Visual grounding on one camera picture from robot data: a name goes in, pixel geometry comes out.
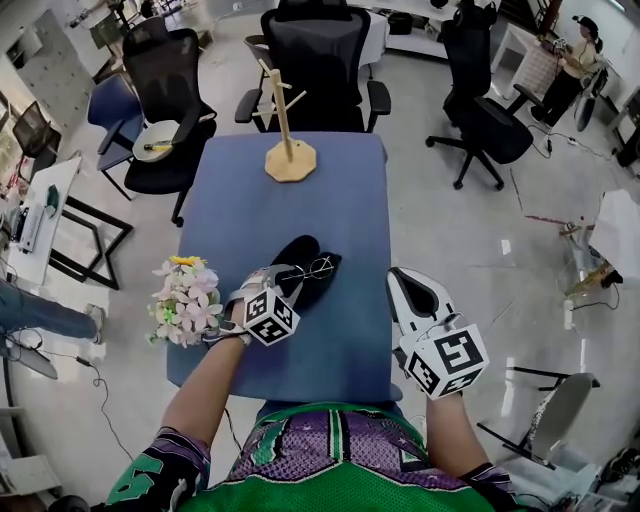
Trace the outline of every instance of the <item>cable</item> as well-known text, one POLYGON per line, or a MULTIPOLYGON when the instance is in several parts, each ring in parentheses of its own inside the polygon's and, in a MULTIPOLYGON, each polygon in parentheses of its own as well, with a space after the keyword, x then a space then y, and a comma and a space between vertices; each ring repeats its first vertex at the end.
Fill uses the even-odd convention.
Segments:
POLYGON ((607 306, 611 311, 615 311, 616 309, 618 309, 618 306, 620 305, 620 290, 618 290, 618 285, 616 285, 616 283, 613 283, 613 287, 616 289, 616 294, 618 296, 615 306, 612 306, 611 304, 607 304, 606 302, 597 301, 597 302, 590 302, 589 304, 583 304, 582 306, 576 306, 571 311, 577 311, 578 309, 588 308, 591 306, 607 306))
POLYGON ((229 429, 231 430, 231 435, 233 436, 233 442, 236 443, 236 446, 238 447, 238 451, 242 453, 242 447, 240 446, 240 443, 238 442, 238 438, 236 437, 236 433, 233 430, 233 422, 231 421, 231 414, 229 414, 229 411, 226 407, 224 408, 224 413, 227 415, 227 419, 229 420, 229 429))
POLYGON ((98 370, 93 364, 91 364, 89 361, 87 361, 86 359, 84 359, 84 358, 82 358, 80 356, 70 356, 70 355, 67 355, 67 354, 58 354, 56 352, 50 352, 48 350, 40 350, 39 352, 43 352, 45 354, 51 354, 51 355, 58 356, 58 357, 68 357, 69 359, 75 359, 81 365, 86 366, 87 368, 93 368, 95 370, 97 377, 95 379, 93 379, 93 385, 96 388, 99 388, 101 383, 104 384, 104 390, 106 392, 105 393, 105 397, 104 397, 104 402, 102 402, 102 406, 100 407, 100 412, 102 412, 102 414, 104 415, 105 419, 107 420, 107 423, 109 425, 109 430, 111 430, 111 433, 113 434, 113 437, 116 439, 116 442, 118 443, 118 446, 120 446, 120 448, 122 448, 122 450, 127 454, 127 457, 129 457, 131 462, 133 462, 133 457, 129 453, 129 450, 127 450, 122 445, 122 442, 120 441, 120 438, 118 437, 118 434, 116 433, 116 431, 113 428, 113 425, 111 424, 111 419, 109 418, 109 416, 107 415, 107 413, 104 410, 105 405, 107 405, 107 400, 109 400, 109 386, 107 385, 107 381, 104 380, 102 378, 102 376, 100 375, 100 370, 98 370))
MULTIPOLYGON (((575 137, 570 137, 569 135, 565 135, 564 133, 546 131, 546 130, 543 130, 542 128, 540 128, 539 126, 536 126, 535 124, 530 124, 530 125, 527 126, 527 128, 535 128, 536 130, 538 130, 539 132, 544 133, 548 137, 558 136, 558 137, 562 137, 564 139, 567 139, 568 141, 575 142, 576 144, 578 144, 578 146, 582 147, 583 149, 586 149, 593 156, 597 156, 599 158, 604 158, 607 162, 610 162, 611 158, 613 157, 613 155, 606 156, 606 155, 604 155, 602 153, 597 153, 596 151, 591 149, 589 146, 585 146, 582 142, 580 142, 575 137)), ((540 152, 540 150, 538 148, 535 147, 535 145, 533 147, 538 151, 538 153, 540 153, 542 156, 547 158, 544 154, 542 154, 540 152)))

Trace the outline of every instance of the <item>round plate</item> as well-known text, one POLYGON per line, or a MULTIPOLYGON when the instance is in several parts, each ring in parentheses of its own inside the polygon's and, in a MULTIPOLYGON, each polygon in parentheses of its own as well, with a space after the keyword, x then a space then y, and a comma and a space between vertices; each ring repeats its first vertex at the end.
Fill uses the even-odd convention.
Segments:
POLYGON ((167 149, 160 150, 146 150, 145 144, 155 144, 162 140, 171 140, 178 131, 178 123, 175 121, 160 121, 155 124, 150 124, 148 128, 142 130, 142 133, 138 135, 136 142, 133 145, 133 156, 136 160, 141 162, 157 162, 168 156, 173 147, 169 146, 167 149))

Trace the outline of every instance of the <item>white flower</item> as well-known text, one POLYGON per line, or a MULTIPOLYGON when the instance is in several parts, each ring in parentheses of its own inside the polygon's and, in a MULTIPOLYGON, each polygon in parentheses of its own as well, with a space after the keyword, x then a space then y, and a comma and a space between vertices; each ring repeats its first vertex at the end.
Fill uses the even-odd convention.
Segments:
POLYGON ((212 304, 201 307, 198 303, 191 302, 187 305, 187 313, 193 321, 195 332, 201 332, 207 328, 207 325, 211 327, 218 325, 218 320, 215 318, 215 315, 222 313, 222 304, 212 304))

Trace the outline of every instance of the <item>black office chair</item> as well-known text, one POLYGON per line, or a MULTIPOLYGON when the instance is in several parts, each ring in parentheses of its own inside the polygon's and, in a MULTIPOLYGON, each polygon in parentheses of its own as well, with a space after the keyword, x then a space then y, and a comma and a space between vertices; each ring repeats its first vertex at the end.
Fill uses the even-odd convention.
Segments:
MULTIPOLYGON (((124 185, 141 194, 178 192, 171 222, 181 227, 180 209, 193 184, 204 145, 216 130, 214 119, 199 122, 201 116, 215 112, 200 99, 198 37, 191 29, 159 31, 157 20, 150 18, 131 29, 122 49, 145 119, 180 124, 171 141, 173 151, 153 163, 134 160, 124 185)), ((118 130, 116 124, 109 133, 118 130)))
POLYGON ((448 137, 429 137, 428 147, 437 142, 464 149, 464 162, 453 188, 462 188, 462 180, 474 157, 478 158, 498 184, 504 181, 497 173, 490 156, 499 164, 520 158, 533 143, 533 136, 513 114, 495 101, 483 96, 491 87, 489 59, 489 27, 466 28, 464 23, 446 21, 442 38, 451 66, 453 90, 444 103, 444 111, 453 125, 460 129, 461 140, 448 137))
MULTIPOLYGON (((273 65, 282 80, 287 103, 307 91, 287 111, 292 131, 364 132, 359 104, 358 63, 369 31, 369 14, 359 8, 332 2, 298 2, 295 6, 267 11, 261 20, 273 65)), ((371 115, 366 131, 372 132, 378 116, 391 112, 391 97, 382 82, 367 82, 371 115)), ((236 110, 237 123, 252 119, 258 130, 278 131, 272 116, 266 127, 257 111, 262 91, 248 91, 236 110)))
POLYGON ((22 158, 18 165, 18 176, 22 179, 31 183, 38 171, 56 163, 62 136, 51 128, 51 122, 42 115, 37 101, 29 105, 18 118, 13 126, 13 135, 22 149, 22 158), (20 174, 25 157, 34 159, 28 180, 20 174))

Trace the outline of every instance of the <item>blue table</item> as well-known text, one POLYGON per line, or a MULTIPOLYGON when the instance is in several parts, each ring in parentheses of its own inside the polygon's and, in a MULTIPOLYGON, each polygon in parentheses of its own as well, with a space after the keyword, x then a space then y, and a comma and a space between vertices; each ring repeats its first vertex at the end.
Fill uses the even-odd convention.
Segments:
MULTIPOLYGON (((278 183, 264 170, 279 134, 214 137, 188 200, 178 253, 208 260, 220 277, 223 302, 300 235, 316 237, 322 250, 343 257, 331 288, 301 317, 293 336, 272 347, 251 343, 231 392, 292 402, 399 399, 390 383, 385 276, 391 251, 382 142, 360 133, 294 137, 317 151, 317 168, 302 182, 278 183)), ((168 379, 180 386, 205 352, 169 344, 168 379)))

